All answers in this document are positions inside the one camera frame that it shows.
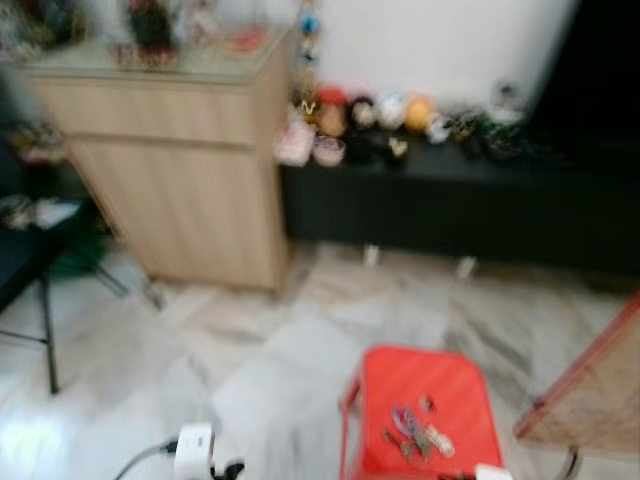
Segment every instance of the black furniture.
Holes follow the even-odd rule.
[[[33,183],[28,169],[16,158],[11,148],[0,140],[0,201],[11,195],[29,196],[32,192],[50,191],[44,178]],[[16,332],[0,331],[0,336],[39,342],[45,345],[49,386],[52,394],[59,391],[56,368],[54,336],[49,305],[47,270],[60,255],[76,243],[81,232],[93,218],[93,206],[88,198],[80,200],[80,208],[70,218],[49,230],[36,226],[13,230],[0,225],[0,312],[13,302],[34,281],[39,286],[39,302],[42,308],[43,337],[32,337]],[[97,270],[103,280],[119,294],[127,289],[100,267]]]
[[[640,276],[637,177],[407,140],[404,169],[282,165],[289,236]]]

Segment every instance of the black tv stand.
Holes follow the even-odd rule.
[[[406,168],[281,166],[293,238],[640,276],[640,179],[471,161],[407,136]]]

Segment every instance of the electrical cord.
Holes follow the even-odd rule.
[[[178,448],[178,439],[171,439],[170,441],[163,443],[162,445],[156,445],[155,447],[149,447],[135,457],[133,457],[129,463],[127,463],[124,468],[120,471],[120,473],[114,478],[114,480],[122,480],[129,470],[135,467],[142,460],[149,458],[153,455],[157,455],[160,453],[166,453],[168,455],[174,455],[176,453],[176,449]]]

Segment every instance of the red plastic stool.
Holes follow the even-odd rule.
[[[361,395],[358,449],[346,463],[348,416]],[[421,398],[433,402],[425,412]],[[406,438],[394,425],[393,406],[410,408],[422,426],[432,424],[449,437],[455,454],[445,458],[436,449],[428,459],[409,462],[385,439],[385,429]],[[369,350],[354,380],[340,400],[343,420],[341,480],[436,479],[473,475],[479,463],[502,467],[491,408],[482,373],[459,354],[406,348]]]

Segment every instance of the light wood cabinet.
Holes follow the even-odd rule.
[[[105,218],[150,277],[282,287],[270,152],[286,113],[287,47],[274,41],[246,84],[32,71]]]

